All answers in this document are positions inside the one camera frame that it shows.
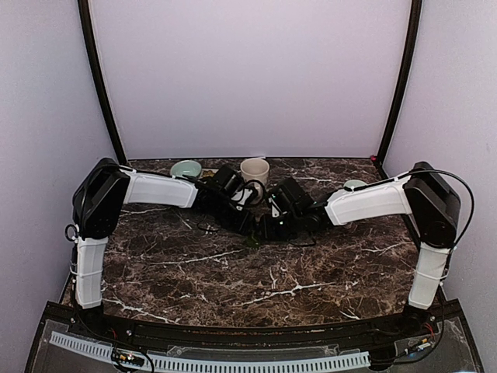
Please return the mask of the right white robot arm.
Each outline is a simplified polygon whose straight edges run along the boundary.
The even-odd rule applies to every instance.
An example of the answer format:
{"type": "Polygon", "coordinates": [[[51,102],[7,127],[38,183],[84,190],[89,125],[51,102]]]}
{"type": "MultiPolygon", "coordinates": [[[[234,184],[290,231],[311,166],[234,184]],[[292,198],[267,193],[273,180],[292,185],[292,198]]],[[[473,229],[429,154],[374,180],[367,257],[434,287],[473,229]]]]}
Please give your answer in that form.
{"type": "Polygon", "coordinates": [[[426,324],[423,310],[431,307],[448,275],[450,260],[466,228],[459,226],[461,199],[446,181],[462,179],[428,162],[376,183],[348,182],[343,188],[313,199],[293,178],[278,183],[266,195],[270,212],[258,223],[267,241],[287,241],[299,232],[315,233],[353,221],[405,215],[413,218],[419,237],[419,256],[406,313],[396,330],[412,337],[426,324]]]}

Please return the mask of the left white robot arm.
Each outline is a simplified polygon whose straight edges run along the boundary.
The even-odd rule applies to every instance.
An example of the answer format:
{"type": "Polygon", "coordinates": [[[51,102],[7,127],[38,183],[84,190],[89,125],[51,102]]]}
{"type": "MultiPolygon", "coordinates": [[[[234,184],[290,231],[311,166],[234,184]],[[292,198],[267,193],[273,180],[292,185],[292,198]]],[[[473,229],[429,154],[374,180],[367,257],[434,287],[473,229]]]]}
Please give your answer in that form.
{"type": "Polygon", "coordinates": [[[240,235],[255,227],[252,207],[257,198],[253,181],[245,181],[228,166],[209,176],[165,175],[101,159],[72,198],[72,221],[65,238],[72,242],[75,304],[86,309],[78,324],[93,339],[109,333],[109,320],[94,308],[103,302],[104,256],[109,238],[127,215],[139,216],[171,209],[191,210],[216,220],[240,235]]]}

